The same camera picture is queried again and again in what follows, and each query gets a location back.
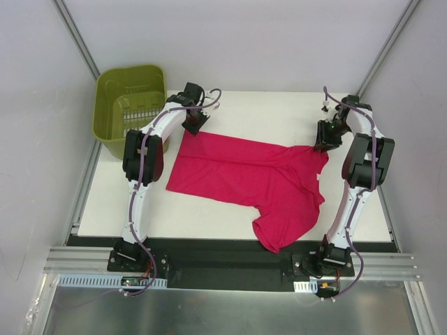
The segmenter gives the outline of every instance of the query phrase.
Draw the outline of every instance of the aluminum frame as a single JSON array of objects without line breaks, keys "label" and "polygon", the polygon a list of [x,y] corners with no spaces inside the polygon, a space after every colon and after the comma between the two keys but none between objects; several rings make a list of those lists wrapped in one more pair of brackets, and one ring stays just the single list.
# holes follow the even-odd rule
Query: aluminum frame
[{"label": "aluminum frame", "polygon": [[404,286],[418,333],[420,335],[440,334],[432,310],[427,303],[424,284],[422,282],[406,281]]},{"label": "aluminum frame", "polygon": [[85,171],[82,175],[82,180],[79,185],[79,189],[76,195],[75,204],[71,211],[69,226],[64,232],[64,245],[66,245],[70,235],[77,234],[80,226],[80,221],[82,219],[82,214],[84,213],[84,208],[89,197],[89,191],[91,183],[93,182],[93,177],[95,175],[96,165],[98,164],[99,155],[101,153],[101,143],[95,140],[91,148],[89,160],[85,167]]},{"label": "aluminum frame", "polygon": [[48,315],[50,314],[51,304],[56,293],[57,284],[59,283],[59,274],[46,274],[43,279],[41,294],[38,297],[38,310],[35,311],[35,317],[25,334],[41,335],[45,330]]},{"label": "aluminum frame", "polygon": [[396,229],[393,226],[393,220],[390,215],[390,210],[389,210],[389,206],[388,206],[389,201],[387,201],[387,198],[386,198],[385,194],[383,193],[382,186],[379,186],[377,188],[377,193],[379,194],[379,199],[380,199],[380,203],[382,205],[383,215],[385,216],[385,221],[386,221],[386,225],[388,226],[388,231],[390,233],[391,241],[394,242],[397,250],[399,252],[402,252],[402,249],[400,248],[399,237],[397,235]]},{"label": "aluminum frame", "polygon": [[85,44],[84,39],[79,32],[78,26],[76,26],[75,20],[70,14],[67,5],[64,0],[52,0],[52,3],[56,7],[57,12],[59,13],[62,22],[64,22],[65,27],[67,28],[70,36],[73,39],[73,42],[76,44],[82,59],[84,59],[85,65],[88,67],[91,75],[96,80],[98,79],[101,72],[99,72],[98,66],[96,66],[93,57],[90,54],[89,48],[87,44]]},{"label": "aluminum frame", "polygon": [[[110,274],[107,263],[110,248],[81,246],[53,247],[47,259],[44,273],[63,274]],[[415,257],[408,253],[362,253],[365,261],[363,281],[421,281],[422,274]],[[355,269],[360,260],[352,255]]]},{"label": "aluminum frame", "polygon": [[393,27],[393,30],[391,30],[390,35],[385,40],[385,43],[383,44],[382,48],[377,54],[377,57],[372,62],[372,65],[369,68],[365,76],[365,79],[362,81],[362,83],[360,84],[359,88],[356,91],[356,95],[359,96],[360,98],[363,97],[366,90],[368,89],[368,86],[371,84],[372,80],[379,71],[380,67],[382,67],[383,62],[390,53],[397,39],[400,37],[401,33],[406,27],[406,24],[409,22],[409,20],[415,13],[421,1],[422,0],[410,0],[408,4],[405,6],[404,11],[399,16],[399,19],[397,20],[395,26]]}]

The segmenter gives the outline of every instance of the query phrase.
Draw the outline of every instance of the white work surface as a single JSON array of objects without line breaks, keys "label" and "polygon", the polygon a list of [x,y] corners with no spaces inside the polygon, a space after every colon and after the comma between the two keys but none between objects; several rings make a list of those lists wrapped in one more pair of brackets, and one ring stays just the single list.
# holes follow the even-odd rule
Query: white work surface
[{"label": "white work surface", "polygon": [[[201,131],[240,137],[284,146],[314,145],[316,125],[323,118],[323,93],[234,92],[225,91],[221,107]],[[256,239],[251,222],[257,209],[166,190],[184,129],[170,136],[164,155],[164,171],[156,183],[150,205],[149,237],[194,239]],[[320,178],[325,198],[317,224],[300,240],[321,240],[332,225],[342,198],[342,164],[352,141],[329,151],[329,162]],[[128,208],[128,186],[122,161],[102,146],[78,235],[117,237],[121,235]],[[363,209],[356,241],[390,241],[388,227],[377,192]]]}]

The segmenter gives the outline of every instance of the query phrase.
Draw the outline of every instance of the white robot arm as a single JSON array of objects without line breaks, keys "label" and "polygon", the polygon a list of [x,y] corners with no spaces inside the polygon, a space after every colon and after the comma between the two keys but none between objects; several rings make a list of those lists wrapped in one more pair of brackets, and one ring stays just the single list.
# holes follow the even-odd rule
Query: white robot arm
[{"label": "white robot arm", "polygon": [[139,131],[128,132],[123,159],[123,170],[129,181],[129,217],[122,230],[125,242],[132,244],[135,236],[139,241],[147,237],[151,192],[163,172],[163,143],[180,125],[196,135],[210,117],[204,108],[214,105],[220,98],[220,90],[216,91],[219,97],[203,105],[206,96],[202,87],[188,83],[183,92],[168,98],[152,122]]},{"label": "white robot arm", "polygon": [[[339,147],[347,132],[354,139],[342,167],[344,192],[337,215],[317,252],[301,265],[304,273],[316,276],[331,275],[351,263],[351,251],[357,253],[352,238],[362,208],[383,183],[395,146],[394,140],[377,129],[371,106],[360,103],[357,96],[349,95],[338,101],[326,89],[325,94],[322,110],[327,117],[318,123],[314,149],[327,151]],[[339,103],[335,109],[328,109],[328,96]]]}]

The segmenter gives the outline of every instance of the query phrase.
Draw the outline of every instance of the metal floor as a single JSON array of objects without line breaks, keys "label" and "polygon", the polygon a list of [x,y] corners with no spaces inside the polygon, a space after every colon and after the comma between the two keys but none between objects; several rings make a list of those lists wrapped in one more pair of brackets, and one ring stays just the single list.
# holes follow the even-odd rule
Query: metal floor
[{"label": "metal floor", "polygon": [[[102,292],[59,287],[55,299],[72,306]],[[44,334],[417,334],[411,316],[401,282],[361,282],[335,303],[313,294],[167,289],[112,292],[74,309],[53,303]]]}]

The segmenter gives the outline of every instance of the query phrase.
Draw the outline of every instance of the plastic basket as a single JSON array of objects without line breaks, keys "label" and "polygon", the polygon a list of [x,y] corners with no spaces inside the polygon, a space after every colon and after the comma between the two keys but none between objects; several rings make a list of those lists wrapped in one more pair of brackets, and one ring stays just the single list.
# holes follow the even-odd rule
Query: plastic basket
[{"label": "plastic basket", "polygon": [[108,70],[96,81],[93,134],[113,156],[123,159],[127,132],[147,125],[165,101],[164,74],[158,66]]}]

